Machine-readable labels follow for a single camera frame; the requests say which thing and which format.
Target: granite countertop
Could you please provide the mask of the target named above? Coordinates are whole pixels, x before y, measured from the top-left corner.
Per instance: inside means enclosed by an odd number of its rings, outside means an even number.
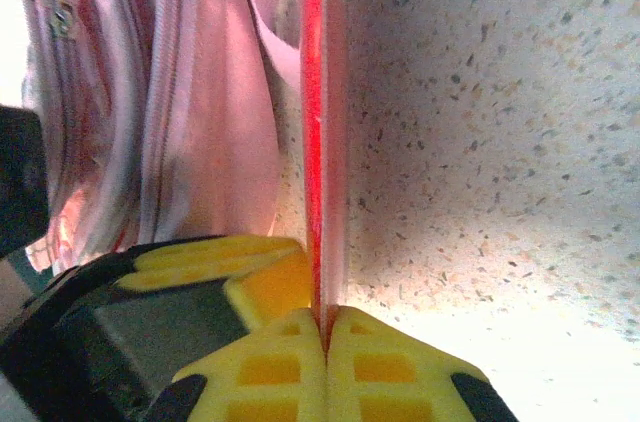
[[[348,303],[522,422],[640,420],[640,0],[348,1]],[[276,233],[303,238],[284,90]]]

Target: pink bag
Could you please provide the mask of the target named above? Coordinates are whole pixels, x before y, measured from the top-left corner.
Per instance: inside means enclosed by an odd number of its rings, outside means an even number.
[[[279,155],[248,0],[24,0],[23,104],[43,126],[47,235],[27,248],[54,273],[98,255],[209,234],[269,232]],[[277,0],[251,0],[294,87]]]

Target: terrazzo surface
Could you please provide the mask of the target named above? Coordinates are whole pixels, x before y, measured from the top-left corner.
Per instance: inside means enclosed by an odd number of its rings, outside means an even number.
[[[521,421],[640,420],[640,0],[348,0],[347,302]],[[299,101],[276,233],[302,238]]]

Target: speckled countertop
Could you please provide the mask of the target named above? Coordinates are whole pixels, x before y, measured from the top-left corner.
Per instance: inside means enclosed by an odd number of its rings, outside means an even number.
[[[521,421],[640,420],[640,0],[349,11],[348,302],[480,366]],[[302,238],[286,95],[276,232]]]

